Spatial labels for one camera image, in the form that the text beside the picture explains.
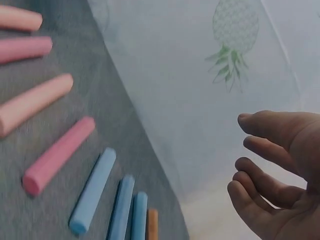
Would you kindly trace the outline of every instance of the gray fabric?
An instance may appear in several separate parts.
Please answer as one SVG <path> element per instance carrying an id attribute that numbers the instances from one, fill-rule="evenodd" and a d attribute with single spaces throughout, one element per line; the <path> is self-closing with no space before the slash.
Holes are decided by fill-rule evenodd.
<path id="1" fill-rule="evenodd" d="M 2 4 L 42 13 L 33 35 L 49 35 L 49 56 L 0 66 L 0 103 L 60 73 L 74 86 L 0 142 L 0 239 L 71 240 L 69 216 L 99 153 L 113 147 L 117 160 L 89 232 L 80 239 L 104 240 L 119 180 L 135 179 L 134 192 L 146 191 L 148 207 L 159 210 L 159 239 L 189 239 L 179 203 L 122 85 L 86 0 L 4 0 Z M 0 31 L 0 38 L 28 35 Z M 96 130 L 44 192 L 29 198 L 21 187 L 24 171 L 84 115 Z M 130 238 L 128 225 L 126 239 Z"/>

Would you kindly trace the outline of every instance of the blue chalk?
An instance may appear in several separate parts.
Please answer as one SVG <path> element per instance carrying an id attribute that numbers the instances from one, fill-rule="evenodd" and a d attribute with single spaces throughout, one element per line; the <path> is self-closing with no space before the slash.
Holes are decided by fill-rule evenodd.
<path id="1" fill-rule="evenodd" d="M 73 233 L 81 235 L 89 230 L 115 160 L 116 151 L 112 148 L 106 148 L 97 160 L 69 221 Z"/>
<path id="2" fill-rule="evenodd" d="M 147 194 L 139 192 L 134 198 L 131 240 L 146 239 L 147 204 Z"/>
<path id="3" fill-rule="evenodd" d="M 119 187 L 111 222 L 109 240 L 125 240 L 135 179 L 126 175 Z"/>

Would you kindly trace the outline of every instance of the chalk stick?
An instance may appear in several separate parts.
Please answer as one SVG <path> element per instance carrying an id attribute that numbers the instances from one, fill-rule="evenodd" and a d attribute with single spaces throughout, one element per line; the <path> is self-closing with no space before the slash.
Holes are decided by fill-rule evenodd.
<path id="1" fill-rule="evenodd" d="M 97 160 L 69 221 L 74 234 L 85 234 L 89 230 L 115 160 L 116 151 L 108 147 Z"/>
<path id="2" fill-rule="evenodd" d="M 23 188 L 32 196 L 39 195 L 59 169 L 95 129 L 95 120 L 85 116 L 29 167 L 23 178 Z"/>
<path id="3" fill-rule="evenodd" d="M 49 36 L 26 36 L 0 40 L 0 64 L 22 59 L 42 57 L 50 53 Z"/>
<path id="4" fill-rule="evenodd" d="M 5 137 L 37 112 L 66 95 L 73 83 L 70 74 L 62 74 L 0 105 L 0 137 Z"/>
<path id="5" fill-rule="evenodd" d="M 40 28 L 42 21 L 40 13 L 0 5 L 0 28 L 32 32 Z"/>
<path id="6" fill-rule="evenodd" d="M 119 187 L 111 222 L 109 240 L 125 240 L 135 179 L 126 175 Z"/>
<path id="7" fill-rule="evenodd" d="M 147 240 L 158 240 L 158 211 L 149 209 L 147 212 Z"/>
<path id="8" fill-rule="evenodd" d="M 146 239 L 147 204 L 147 194 L 139 192 L 134 198 L 131 240 Z"/>

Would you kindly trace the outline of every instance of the light pink chalk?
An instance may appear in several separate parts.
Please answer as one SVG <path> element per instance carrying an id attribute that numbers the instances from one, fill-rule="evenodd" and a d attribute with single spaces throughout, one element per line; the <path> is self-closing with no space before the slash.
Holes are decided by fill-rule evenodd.
<path id="1" fill-rule="evenodd" d="M 0 105 L 0 137 L 5 137 L 37 112 L 66 95 L 73 83 L 70 74 L 62 74 Z"/>
<path id="2" fill-rule="evenodd" d="M 32 196 L 39 195 L 95 126 L 95 120 L 85 116 L 45 151 L 25 172 L 22 178 L 25 191 Z"/>
<path id="3" fill-rule="evenodd" d="M 0 40 L 0 64 L 16 60 L 37 58 L 50 53 L 49 36 L 26 36 Z"/>
<path id="4" fill-rule="evenodd" d="M 0 28 L 22 31 L 37 31 L 42 24 L 40 13 L 25 9 L 0 5 Z"/>

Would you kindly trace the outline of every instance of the green pineapple drawing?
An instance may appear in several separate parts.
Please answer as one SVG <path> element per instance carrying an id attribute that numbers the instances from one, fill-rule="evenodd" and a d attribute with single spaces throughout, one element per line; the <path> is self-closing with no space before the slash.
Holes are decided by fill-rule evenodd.
<path id="1" fill-rule="evenodd" d="M 245 0 L 220 0 L 213 15 L 213 35 L 222 47 L 205 59 L 214 63 L 209 72 L 217 71 L 213 83 L 224 81 L 230 92 L 237 80 L 242 91 L 241 78 L 247 79 L 248 68 L 243 55 L 253 48 L 258 31 L 258 16 Z"/>

